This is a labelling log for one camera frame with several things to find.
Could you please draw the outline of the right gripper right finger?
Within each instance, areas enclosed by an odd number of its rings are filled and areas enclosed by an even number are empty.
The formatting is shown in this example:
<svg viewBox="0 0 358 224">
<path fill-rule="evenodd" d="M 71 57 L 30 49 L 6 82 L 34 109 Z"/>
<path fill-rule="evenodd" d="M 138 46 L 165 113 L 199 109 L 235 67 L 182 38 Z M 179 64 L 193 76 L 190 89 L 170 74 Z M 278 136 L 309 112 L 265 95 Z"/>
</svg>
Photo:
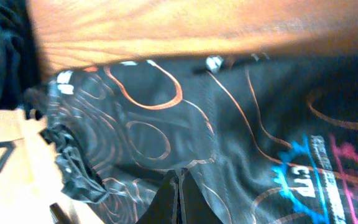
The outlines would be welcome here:
<svg viewBox="0 0 358 224">
<path fill-rule="evenodd" d="M 180 218 L 183 224 L 223 224 L 203 197 L 188 169 L 179 175 Z"/>
</svg>

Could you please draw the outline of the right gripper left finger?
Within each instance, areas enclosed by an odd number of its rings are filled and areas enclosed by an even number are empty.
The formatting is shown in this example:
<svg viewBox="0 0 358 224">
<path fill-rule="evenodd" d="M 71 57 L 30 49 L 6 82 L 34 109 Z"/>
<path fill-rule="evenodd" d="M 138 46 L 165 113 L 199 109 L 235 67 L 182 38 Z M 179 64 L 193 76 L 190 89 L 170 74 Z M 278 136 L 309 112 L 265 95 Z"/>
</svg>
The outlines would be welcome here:
<svg viewBox="0 0 358 224">
<path fill-rule="evenodd" d="M 152 203 L 136 224 L 177 224 L 178 193 L 177 173 L 170 170 Z"/>
</svg>

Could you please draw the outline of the black shirt with orange lines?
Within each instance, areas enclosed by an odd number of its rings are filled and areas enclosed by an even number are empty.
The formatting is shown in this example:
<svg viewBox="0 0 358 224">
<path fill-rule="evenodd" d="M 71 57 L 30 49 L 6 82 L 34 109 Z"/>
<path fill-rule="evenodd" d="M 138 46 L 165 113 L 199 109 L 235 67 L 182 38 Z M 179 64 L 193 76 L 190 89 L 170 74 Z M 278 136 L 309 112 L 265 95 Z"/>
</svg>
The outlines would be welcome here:
<svg viewBox="0 0 358 224">
<path fill-rule="evenodd" d="M 358 223 L 358 57 L 128 61 L 28 89 L 63 193 L 137 223 L 188 169 L 222 223 Z"/>
</svg>

